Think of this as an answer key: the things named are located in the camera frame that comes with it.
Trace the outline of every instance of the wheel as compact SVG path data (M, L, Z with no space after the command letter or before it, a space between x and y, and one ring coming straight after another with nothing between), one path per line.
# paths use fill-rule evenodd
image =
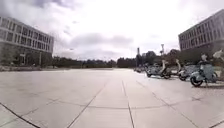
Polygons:
M179 79L180 79L181 81L186 81L187 77L184 77L184 76L179 75Z
M165 79L169 79L171 77L171 75L164 75L163 76Z
M152 76L151 74L148 74L148 73L147 73L147 77L151 77L151 76Z
M196 80L196 77L191 77L190 78L190 81L191 81L191 84L194 86L194 87L200 87L201 84L203 83L203 81L197 81Z
M212 77L213 77L213 78L218 78L218 74L217 74L216 72L214 72L214 73L212 74Z

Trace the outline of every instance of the scooter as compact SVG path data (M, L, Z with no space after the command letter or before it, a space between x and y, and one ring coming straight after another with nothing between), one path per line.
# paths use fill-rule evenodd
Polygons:
M212 64L207 61L206 55L202 55L202 61L199 62L199 65L200 69L190 75L191 84L194 87L200 87L204 81L206 86L208 83L216 83L218 75L215 73Z
M167 62L162 60L162 69L158 65L154 65L150 69L146 71L147 77L151 77L152 75L160 76L165 79L169 79L171 77L171 72L167 71Z
M196 71L199 71L199 67L197 65L187 63L179 72L178 77L181 81L186 81L186 79L189 78L190 75Z

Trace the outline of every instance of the building facade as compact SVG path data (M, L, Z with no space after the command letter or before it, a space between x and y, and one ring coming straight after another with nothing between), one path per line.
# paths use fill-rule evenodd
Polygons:
M52 36L0 16L0 64L50 65L53 46Z
M201 54L211 56L224 47L224 10L189 28L178 37L180 50L186 59L200 59Z

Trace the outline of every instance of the paved plaza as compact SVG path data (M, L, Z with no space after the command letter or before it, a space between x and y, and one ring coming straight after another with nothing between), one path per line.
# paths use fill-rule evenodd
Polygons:
M128 69L0 73L0 128L224 128L224 85Z

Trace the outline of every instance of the sky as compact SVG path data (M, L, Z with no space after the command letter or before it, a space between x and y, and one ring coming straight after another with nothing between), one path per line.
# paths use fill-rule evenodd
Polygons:
M179 49L179 33L223 8L223 0L0 0L0 13L54 36L54 56L82 60Z

